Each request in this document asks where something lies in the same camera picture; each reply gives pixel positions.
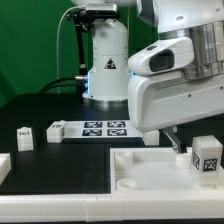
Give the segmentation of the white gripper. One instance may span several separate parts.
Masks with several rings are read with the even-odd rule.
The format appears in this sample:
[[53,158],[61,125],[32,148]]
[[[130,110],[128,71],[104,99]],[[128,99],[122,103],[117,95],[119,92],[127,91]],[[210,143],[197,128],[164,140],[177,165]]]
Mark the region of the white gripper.
[[224,74],[194,81],[180,72],[135,75],[128,85],[128,110],[134,128],[163,129],[174,152],[184,154],[176,125],[224,113]]

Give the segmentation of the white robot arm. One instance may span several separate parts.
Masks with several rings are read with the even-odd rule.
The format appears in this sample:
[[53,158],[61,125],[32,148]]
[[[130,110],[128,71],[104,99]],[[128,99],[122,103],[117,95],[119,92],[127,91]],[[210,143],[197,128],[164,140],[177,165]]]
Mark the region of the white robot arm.
[[157,29],[128,60],[128,111],[142,133],[163,131],[176,153],[180,124],[224,113],[224,0],[124,0]]

